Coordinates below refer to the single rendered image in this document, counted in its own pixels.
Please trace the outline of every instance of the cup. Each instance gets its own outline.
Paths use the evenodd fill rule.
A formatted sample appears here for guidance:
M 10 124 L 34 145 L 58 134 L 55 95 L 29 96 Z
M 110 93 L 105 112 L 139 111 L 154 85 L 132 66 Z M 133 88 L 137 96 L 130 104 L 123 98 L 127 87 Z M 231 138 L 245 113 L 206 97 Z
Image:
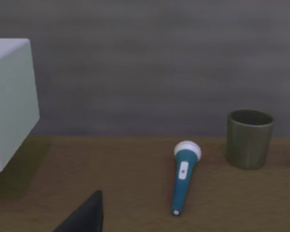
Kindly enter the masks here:
M 237 168 L 261 168 L 270 144 L 274 119 L 254 109 L 239 109 L 228 114 L 225 159 Z

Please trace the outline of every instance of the white microphone head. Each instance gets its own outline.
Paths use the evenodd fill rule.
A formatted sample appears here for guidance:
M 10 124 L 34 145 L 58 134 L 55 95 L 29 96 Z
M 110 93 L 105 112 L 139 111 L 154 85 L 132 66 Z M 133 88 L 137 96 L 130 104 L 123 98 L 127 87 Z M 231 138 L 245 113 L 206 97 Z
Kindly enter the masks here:
M 201 159 L 201 148 L 193 141 L 182 141 L 174 148 L 174 156 L 181 150 L 189 150 L 196 154 L 198 160 Z

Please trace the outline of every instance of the teal microphone handle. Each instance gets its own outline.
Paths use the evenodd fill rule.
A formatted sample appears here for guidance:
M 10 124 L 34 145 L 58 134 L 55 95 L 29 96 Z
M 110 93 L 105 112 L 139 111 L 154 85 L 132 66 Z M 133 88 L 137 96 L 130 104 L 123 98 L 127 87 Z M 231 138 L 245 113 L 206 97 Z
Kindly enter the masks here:
M 186 146 L 188 142 L 191 144 L 190 141 L 179 143 L 179 145 L 185 144 L 184 146 L 180 146 L 181 149 L 175 151 L 177 167 L 171 205 L 171 214 L 173 216 L 180 216 L 182 213 L 194 166 L 201 158 L 200 148 L 198 147 L 199 151 L 196 149 L 189 149 L 190 147 Z

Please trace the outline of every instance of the cup rim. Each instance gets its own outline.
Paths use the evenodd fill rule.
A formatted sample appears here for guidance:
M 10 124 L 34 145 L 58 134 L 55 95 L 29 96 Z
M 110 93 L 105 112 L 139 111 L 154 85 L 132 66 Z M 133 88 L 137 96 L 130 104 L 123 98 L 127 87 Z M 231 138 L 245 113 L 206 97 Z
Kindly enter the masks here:
M 232 117 L 232 114 L 234 114 L 236 112 L 240 112 L 240 111 L 251 111 L 251 112 L 255 112 L 255 113 L 264 115 L 264 116 L 268 117 L 269 122 L 268 123 L 264 123 L 264 124 L 254 125 L 254 124 L 249 124 L 249 123 L 244 123 L 244 122 L 237 121 L 237 120 L 235 120 Z M 274 123 L 274 118 L 270 114 L 268 114 L 268 113 L 266 113 L 264 111 L 261 111 L 261 110 L 253 109 L 253 108 L 241 108 L 241 109 L 230 111 L 228 113 L 228 119 L 231 120 L 232 122 L 236 123 L 236 124 L 240 124 L 240 125 L 244 125 L 244 126 L 250 126 L 250 127 L 265 127 L 265 126 L 271 126 Z

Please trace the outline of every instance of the box top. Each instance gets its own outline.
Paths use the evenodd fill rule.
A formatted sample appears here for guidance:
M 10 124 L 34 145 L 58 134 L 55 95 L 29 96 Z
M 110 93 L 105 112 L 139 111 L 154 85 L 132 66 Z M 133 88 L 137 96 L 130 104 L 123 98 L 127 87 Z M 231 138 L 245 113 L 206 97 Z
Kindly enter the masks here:
M 0 39 L 0 59 L 26 43 L 29 39 Z

